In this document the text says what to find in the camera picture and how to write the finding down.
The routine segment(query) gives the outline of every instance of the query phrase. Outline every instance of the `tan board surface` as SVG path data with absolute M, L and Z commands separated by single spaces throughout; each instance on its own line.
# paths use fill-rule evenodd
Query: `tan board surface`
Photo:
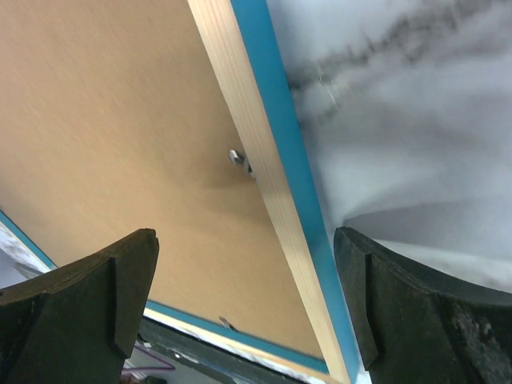
M 0 206 L 58 265 L 155 228 L 151 299 L 321 356 L 185 0 L 2 0 L 0 116 Z

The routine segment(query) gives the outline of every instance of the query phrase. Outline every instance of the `wooden board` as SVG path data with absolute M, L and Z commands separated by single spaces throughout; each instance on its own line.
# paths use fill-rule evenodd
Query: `wooden board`
M 240 0 L 238 4 L 235 3 L 237 2 L 232 0 L 189 0 L 192 14 L 210 56 L 218 83 L 242 143 L 251 159 L 251 166 L 258 177 L 263 200 L 317 336 L 327 368 L 334 380 L 349 383 L 350 378 L 338 344 L 340 335 L 334 331 L 324 298 L 325 291 L 322 292 L 311 254 L 316 252 L 318 260 L 318 252 L 322 248 L 320 244 L 322 244 L 322 236 L 325 237 L 325 229 L 321 223 L 319 224 L 320 228 L 315 228 L 312 233 L 311 223 L 315 222 L 316 218 L 310 210 L 306 216 L 302 216 L 303 223 L 305 220 L 309 221 L 306 226 L 309 227 L 310 250 L 306 233 L 302 229 L 298 208 L 295 205 L 296 201 L 292 198 L 291 186 L 288 184 L 281 162 L 281 155 L 285 158 L 288 156 L 290 159 L 292 152 L 279 153 L 274 140 L 274 133 L 279 131 L 282 133 L 285 130 L 286 144 L 291 143 L 291 148 L 294 148 L 294 160 L 301 164 L 295 166 L 298 169 L 303 169 L 305 173 L 309 171 L 305 153 L 302 154 L 305 163 L 300 161 L 301 151 L 304 149 L 298 148 L 302 145 L 302 140 L 295 116 L 289 116 L 289 110 L 286 110 L 289 107 L 293 113 L 289 90 L 284 81 L 284 73 L 279 73 L 281 63 L 279 60 L 276 62 L 269 58 L 273 55 L 278 56 L 278 52 L 277 46 L 272 47 L 273 42 L 269 41 L 274 38 L 272 31 L 270 30 L 269 33 L 267 29 L 271 28 L 268 25 L 270 18 L 265 20 L 264 15 L 261 15 L 267 12 L 266 4 L 264 2 L 245 3 L 244 0 Z M 234 7 L 242 14 L 241 22 L 246 24 L 246 34 L 243 38 L 241 32 L 243 26 L 238 24 Z M 249 14 L 252 17 L 250 22 L 247 17 Z M 251 60 L 248 50 L 252 50 Z M 259 73 L 260 83 L 257 82 L 255 73 Z M 285 94 L 282 94 L 282 86 L 285 87 Z M 265 106 L 262 100 L 264 95 L 266 96 Z M 272 110 L 269 108 L 270 100 L 272 103 L 277 103 L 280 117 L 286 116 L 285 119 L 275 119 L 274 115 L 274 124 L 278 124 L 278 126 L 272 127 L 274 131 L 270 127 L 270 114 L 267 116 L 267 112 Z M 305 178 L 300 177 L 301 181 L 297 182 L 297 175 L 294 176 L 294 179 L 292 186 L 295 188 L 295 196 L 300 195 L 301 198 L 304 198 L 305 195 L 302 193 L 304 191 L 298 191 L 297 188 L 307 188 L 308 183 L 312 183 L 313 180 L 308 181 L 306 176 Z M 314 205 L 316 196 L 308 195 L 307 192 L 306 196 L 306 201 Z M 321 222 L 322 214 L 319 211 L 318 215 Z M 332 257 L 332 253 L 328 251 L 322 256 L 325 260 L 325 258 Z M 343 321 L 343 318 L 334 318 L 334 320 L 339 322 Z M 348 343 L 351 343 L 352 335 L 349 337 Z
M 204 330 L 187 322 L 181 322 L 175 318 L 165 316 L 164 314 L 160 314 L 159 312 L 155 312 L 149 308 L 144 310 L 144 316 L 160 322 L 161 324 L 175 328 L 176 330 L 180 330 L 186 334 L 193 335 L 194 337 L 199 338 L 204 342 L 208 342 L 209 344 L 213 344 L 218 348 L 228 350 L 229 352 L 235 353 L 248 360 L 258 362 L 259 364 L 263 364 L 266 367 L 278 370 L 284 374 L 287 374 L 288 376 L 303 380 L 304 382 L 309 382 L 308 379 L 310 378 L 317 378 L 327 384 L 341 383 L 328 374 L 320 373 L 316 370 L 312 370 L 309 367 L 301 366 L 300 364 L 290 360 L 286 360 L 274 354 L 265 352 L 264 350 L 258 350 L 230 338 L 225 338 L 221 335 L 214 334 L 208 330 Z
M 151 299 L 321 356 L 186 0 L 2 0 L 0 55 L 0 206 L 54 262 L 155 228 Z

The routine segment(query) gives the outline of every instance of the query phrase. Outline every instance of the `light wood strip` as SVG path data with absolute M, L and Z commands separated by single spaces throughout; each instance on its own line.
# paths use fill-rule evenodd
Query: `light wood strip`
M 339 383 L 336 380 L 334 380 L 331 376 L 329 376 L 327 374 L 323 374 L 322 372 L 312 370 L 311 368 L 308 368 L 306 366 L 301 366 L 300 364 L 291 362 L 290 360 L 285 360 L 284 358 L 280 358 L 273 354 L 269 354 L 263 350 L 253 348 L 252 346 L 248 346 L 247 344 L 242 344 L 242 343 L 232 340 L 230 338 L 225 338 L 218 334 L 214 334 L 213 332 L 209 332 L 208 330 L 204 330 L 203 328 L 199 328 L 198 326 L 193 326 L 192 324 L 189 324 L 188 322 L 182 322 L 180 320 L 177 320 L 176 318 L 172 318 L 171 316 L 161 314 L 160 312 L 157 312 L 155 310 L 146 308 L 144 310 L 144 316 L 147 316 L 148 318 L 152 318 L 153 320 L 160 322 L 161 324 L 165 324 L 165 325 L 175 328 L 177 330 L 185 331 L 188 334 L 192 334 L 193 336 L 196 336 L 205 342 L 210 342 L 211 344 L 214 344 L 223 349 L 228 347 L 229 348 L 228 350 L 230 350 L 230 349 L 236 350 L 238 352 L 238 354 L 241 355 L 242 357 L 245 357 L 245 354 L 250 354 L 252 356 L 255 356 L 258 360 L 259 359 L 267 360 L 268 362 L 272 363 L 271 365 L 268 365 L 268 366 L 272 366 L 274 369 L 276 368 L 275 365 L 278 365 L 278 366 L 282 366 L 287 369 L 290 369 L 290 370 L 294 371 L 295 373 L 304 374 L 304 375 L 312 377 L 312 378 L 317 378 L 327 384 L 338 384 Z
M 330 374 L 349 383 L 230 1 L 189 0 L 189 4 Z

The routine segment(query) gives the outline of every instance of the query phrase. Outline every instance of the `blue trim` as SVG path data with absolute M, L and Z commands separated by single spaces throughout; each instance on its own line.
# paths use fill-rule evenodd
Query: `blue trim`
M 168 306 L 164 306 L 151 300 L 148 300 L 146 307 L 151 310 L 156 310 L 161 314 L 166 314 L 167 316 L 176 318 L 182 322 L 186 322 L 193 326 L 198 326 L 199 328 L 208 330 L 209 332 L 213 332 L 219 336 L 235 340 L 236 342 L 240 342 L 248 346 L 252 346 L 258 350 L 263 350 L 269 354 L 290 360 L 291 362 L 296 362 L 301 366 L 307 366 L 318 372 L 323 372 L 324 374 L 328 372 L 326 363 L 319 358 L 301 354 L 300 352 L 285 348 L 284 346 L 279 346 L 278 344 L 256 338 L 255 336 L 250 336 L 248 334 L 243 334 L 241 332 L 237 332 L 236 330 L 230 330 L 220 326 L 219 324 L 205 320 L 204 318 L 199 318 L 197 316 L 193 316 L 192 314 L 169 308 Z
M 55 264 L 45 255 L 45 253 L 39 249 L 24 233 L 20 230 L 16 224 L 14 224 L 3 212 L 0 211 L 0 222 L 6 226 L 25 246 L 32 251 L 36 257 L 45 263 L 48 268 L 57 268 Z
M 265 0 L 231 0 L 350 380 L 358 352 Z
M 0 222 L 2 222 L 13 234 L 27 246 L 42 262 L 44 262 L 49 268 L 56 268 L 56 265 L 52 263 L 52 261 L 42 252 L 3 212 L 0 211 Z M 296 362 L 302 366 L 307 366 L 313 370 L 318 372 L 322 372 L 324 374 L 328 373 L 326 363 L 319 359 L 314 358 L 312 356 L 308 356 L 306 354 L 301 354 L 300 352 L 291 350 L 289 348 L 285 348 L 284 346 L 279 346 L 272 342 L 268 342 L 262 340 L 260 338 L 256 338 L 254 336 L 250 336 L 248 334 L 243 334 L 241 332 L 237 332 L 234 330 L 229 330 L 220 326 L 217 323 L 210 322 L 205 320 L 204 318 L 199 318 L 197 316 L 193 316 L 192 314 L 188 314 L 186 312 L 181 312 L 180 310 L 176 310 L 174 308 L 170 308 L 168 306 L 164 306 L 157 302 L 153 302 L 148 300 L 146 304 L 147 308 L 151 310 L 155 310 L 161 314 L 165 314 L 167 316 L 171 316 L 172 318 L 176 318 L 182 322 L 186 322 L 193 326 L 198 326 L 199 328 L 203 328 L 204 330 L 208 330 L 209 332 L 213 332 L 225 338 L 229 338 L 231 340 L 235 340 L 236 342 L 240 342 L 242 344 L 246 344 L 248 346 L 252 346 L 253 348 L 263 350 L 269 354 L 273 354 L 275 356 L 279 356 L 280 358 L 284 358 L 286 360 L 290 360 L 291 362 Z

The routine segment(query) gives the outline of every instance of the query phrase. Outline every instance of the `metal screw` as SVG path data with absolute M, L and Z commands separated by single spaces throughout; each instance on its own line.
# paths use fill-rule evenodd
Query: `metal screw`
M 231 323 L 226 320 L 226 318 L 224 318 L 223 316 L 219 316 L 218 319 L 221 321 L 221 323 L 224 326 L 224 328 L 227 328 L 228 330 L 236 331 L 234 326 L 232 326 Z
M 230 150 L 230 160 L 233 164 L 243 164 L 245 156 L 237 150 Z

